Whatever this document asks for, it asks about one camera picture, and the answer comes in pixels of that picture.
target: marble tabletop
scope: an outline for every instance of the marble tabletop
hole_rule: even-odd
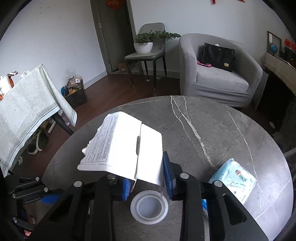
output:
[[[183,171],[207,182],[228,159],[234,158],[256,179],[244,206],[269,240],[282,230],[292,213],[293,185],[287,162],[272,137],[243,113],[226,105],[196,97],[160,96],[142,99],[107,111],[77,130],[49,163],[43,182],[50,189],[67,189],[75,181],[97,181],[102,172],[78,171],[81,149],[94,137],[105,116],[124,111],[163,136],[163,150]],[[137,182],[127,202],[114,205],[117,240],[179,240],[182,203],[169,200],[163,221],[154,225],[137,222],[130,213],[132,198],[140,191],[157,190]]]

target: door frame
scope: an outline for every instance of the door frame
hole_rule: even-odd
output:
[[[102,31],[102,27],[101,27],[101,21],[100,21],[99,10],[98,10],[98,2],[97,2],[97,0],[90,0],[90,3],[91,3],[91,12],[92,12],[93,19],[94,19],[94,26],[95,26],[95,29],[96,29],[96,35],[98,37],[101,53],[102,53],[102,56],[103,56],[103,61],[104,61],[104,64],[105,64],[105,67],[106,67],[106,70],[107,70],[107,74],[111,74],[112,73],[112,68],[111,68],[111,64],[109,62],[109,55],[108,55],[106,42],[105,42],[103,31]],[[130,23],[131,23],[132,34],[133,34],[133,38],[135,39],[135,37],[136,37],[136,28],[135,28],[135,23],[134,23],[134,20],[133,20],[131,2],[130,2],[130,0],[126,0],[126,3],[127,3],[127,7],[128,7],[128,14],[129,14]]]

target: dark brown floor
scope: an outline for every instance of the dark brown floor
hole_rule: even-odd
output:
[[[146,79],[146,76],[134,75],[136,90],[132,89],[128,74],[108,75],[94,83],[86,89],[88,102],[75,109],[77,123],[76,127],[71,126],[71,129],[76,131],[101,113],[134,100],[153,96],[180,95],[178,79],[157,80],[156,94],[153,93],[153,77],[150,77],[149,82]],[[22,155],[23,163],[20,166],[17,164],[13,172],[42,177],[50,160],[68,138],[68,133],[56,125],[48,136],[43,151],[36,155],[29,155],[25,151]]]

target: white cardboard box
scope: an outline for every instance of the white cardboard box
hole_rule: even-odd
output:
[[[161,133],[124,112],[108,114],[82,152],[80,171],[107,171],[164,186]]]

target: plastic lid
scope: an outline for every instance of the plastic lid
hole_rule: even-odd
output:
[[[168,201],[159,192],[146,190],[138,193],[131,202],[131,214],[143,224],[156,224],[168,213]]]

